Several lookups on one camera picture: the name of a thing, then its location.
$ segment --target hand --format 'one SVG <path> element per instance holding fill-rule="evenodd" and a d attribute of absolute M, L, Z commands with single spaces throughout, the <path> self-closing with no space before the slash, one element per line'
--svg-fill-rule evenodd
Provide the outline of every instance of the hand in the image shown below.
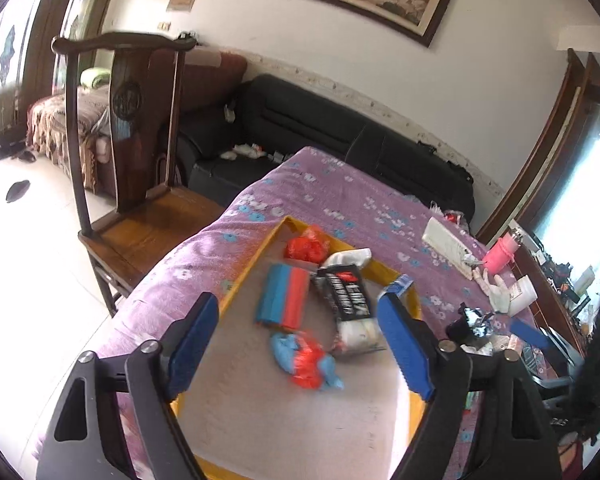
<path fill-rule="evenodd" d="M 481 276 L 478 269 L 472 270 L 472 275 L 475 282 L 489 298 L 491 307 L 496 312 L 502 312 L 506 314 L 509 311 L 509 305 L 511 304 L 511 298 L 509 295 L 509 287 L 504 283 L 504 280 L 498 275 L 494 275 L 493 279 L 496 282 L 495 285 L 489 283 L 489 273 L 487 269 L 484 269 L 484 273 Z"/>

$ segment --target chair leg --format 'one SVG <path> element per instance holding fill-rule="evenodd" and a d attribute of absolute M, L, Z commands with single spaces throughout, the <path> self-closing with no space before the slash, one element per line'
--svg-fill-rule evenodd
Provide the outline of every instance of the chair leg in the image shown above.
<path fill-rule="evenodd" d="M 111 293 L 111 289 L 109 288 L 109 283 L 105 280 L 100 273 L 96 270 L 96 266 L 98 263 L 93 259 L 92 256 L 89 256 L 91 261 L 91 267 L 93 267 L 93 273 L 96 276 L 96 281 L 98 282 L 98 286 L 100 287 L 100 293 L 102 294 L 102 299 L 104 300 L 104 304 L 109 311 L 111 317 L 114 317 L 118 312 L 118 308 L 116 307 L 116 301 L 113 299 L 113 294 Z"/>

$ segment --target tile floor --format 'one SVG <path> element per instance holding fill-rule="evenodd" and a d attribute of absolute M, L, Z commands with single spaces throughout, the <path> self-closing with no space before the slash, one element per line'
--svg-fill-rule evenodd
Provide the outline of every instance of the tile floor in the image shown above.
<path fill-rule="evenodd" d="M 13 182 L 23 198 L 7 204 Z M 113 200 L 88 193 L 91 219 Z M 110 323 L 86 250 L 77 239 L 71 182 L 47 158 L 0 161 L 0 449 L 25 480 L 63 378 Z"/>

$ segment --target metal screw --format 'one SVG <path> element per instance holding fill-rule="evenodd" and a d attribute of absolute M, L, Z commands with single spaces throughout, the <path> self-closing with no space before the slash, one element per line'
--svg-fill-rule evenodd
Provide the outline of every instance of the metal screw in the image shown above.
<path fill-rule="evenodd" d="M 455 352 L 458 345 L 449 339 L 443 339 L 438 343 L 438 348 L 440 348 L 443 352 L 451 354 L 451 352 Z"/>
<path fill-rule="evenodd" d="M 91 361 L 94 357 L 96 356 L 96 354 L 94 352 L 92 352 L 91 350 L 87 350 L 85 352 L 82 352 L 79 356 L 78 356 L 78 361 L 80 361 L 81 363 L 88 363 L 89 361 Z"/>
<path fill-rule="evenodd" d="M 160 343 L 158 343 L 155 339 L 145 341 L 140 345 L 140 351 L 143 354 L 151 354 L 155 352 L 158 348 L 160 348 Z"/>
<path fill-rule="evenodd" d="M 507 348 L 504 351 L 504 358 L 507 361 L 509 361 L 510 363 L 514 363 L 515 361 L 520 359 L 520 356 L 518 355 L 518 352 L 516 352 L 515 350 L 512 350 L 511 348 Z"/>

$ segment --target wooden chair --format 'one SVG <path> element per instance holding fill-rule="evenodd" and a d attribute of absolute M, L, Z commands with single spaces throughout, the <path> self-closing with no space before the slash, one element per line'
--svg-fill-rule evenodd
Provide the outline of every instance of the wooden chair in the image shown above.
<path fill-rule="evenodd" d="M 169 251 L 222 214 L 222 207 L 174 186 L 175 145 L 186 51 L 196 41 L 169 40 L 154 34 L 110 32 L 71 41 L 54 38 L 52 50 L 66 56 L 66 129 L 69 165 L 80 220 L 78 238 L 85 245 L 104 302 L 113 316 L 116 300 L 127 297 Z M 78 140 L 78 56 L 96 49 L 113 50 L 110 83 L 111 148 L 116 177 L 116 209 L 93 224 L 89 218 Z M 148 66 L 157 49 L 175 52 L 175 71 L 167 152 L 166 181 L 150 188 L 157 142 L 146 126 L 152 113 Z M 116 291 L 112 294 L 109 285 Z"/>

